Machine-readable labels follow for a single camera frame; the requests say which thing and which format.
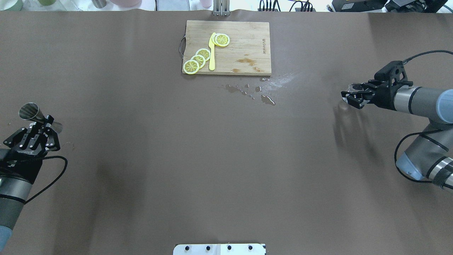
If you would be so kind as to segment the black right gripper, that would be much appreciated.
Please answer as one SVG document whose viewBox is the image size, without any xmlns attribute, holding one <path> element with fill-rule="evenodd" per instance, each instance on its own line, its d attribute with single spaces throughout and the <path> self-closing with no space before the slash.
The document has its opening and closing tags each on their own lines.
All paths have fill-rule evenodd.
<svg viewBox="0 0 453 255">
<path fill-rule="evenodd" d="M 388 82 L 369 80 L 372 85 L 349 85 L 346 91 L 341 92 L 345 102 L 357 109 L 362 109 L 366 104 L 388 110 L 395 110 L 394 98 L 398 85 L 388 87 Z"/>
</svg>

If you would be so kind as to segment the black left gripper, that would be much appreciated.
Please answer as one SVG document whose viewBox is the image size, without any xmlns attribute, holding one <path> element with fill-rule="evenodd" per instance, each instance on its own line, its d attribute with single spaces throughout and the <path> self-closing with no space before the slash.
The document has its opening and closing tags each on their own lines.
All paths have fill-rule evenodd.
<svg viewBox="0 0 453 255">
<path fill-rule="evenodd" d="M 42 166 L 42 160 L 38 158 L 44 157 L 44 152 L 58 150 L 58 134 L 41 123 L 32 122 L 1 143 L 0 175 L 34 183 Z"/>
</svg>

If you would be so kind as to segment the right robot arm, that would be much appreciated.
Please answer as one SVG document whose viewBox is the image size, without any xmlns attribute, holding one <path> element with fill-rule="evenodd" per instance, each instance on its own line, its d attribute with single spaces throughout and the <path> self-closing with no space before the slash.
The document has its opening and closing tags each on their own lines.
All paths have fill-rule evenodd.
<svg viewBox="0 0 453 255">
<path fill-rule="evenodd" d="M 415 183 L 452 191 L 452 90 L 370 80 L 353 83 L 342 99 L 357 109 L 366 104 L 427 119 L 419 132 L 405 135 L 394 151 L 395 167 Z"/>
</svg>

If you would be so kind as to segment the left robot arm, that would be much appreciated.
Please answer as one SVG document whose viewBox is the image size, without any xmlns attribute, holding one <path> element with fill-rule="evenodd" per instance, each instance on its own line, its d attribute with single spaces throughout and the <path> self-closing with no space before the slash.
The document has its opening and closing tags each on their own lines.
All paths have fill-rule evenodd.
<svg viewBox="0 0 453 255">
<path fill-rule="evenodd" d="M 21 127 L 6 138 L 1 148 L 1 249 L 12 236 L 42 163 L 51 151 L 58 151 L 60 144 L 57 132 L 51 127 L 55 123 L 51 115 L 38 120 L 30 118 L 32 124 Z"/>
</svg>

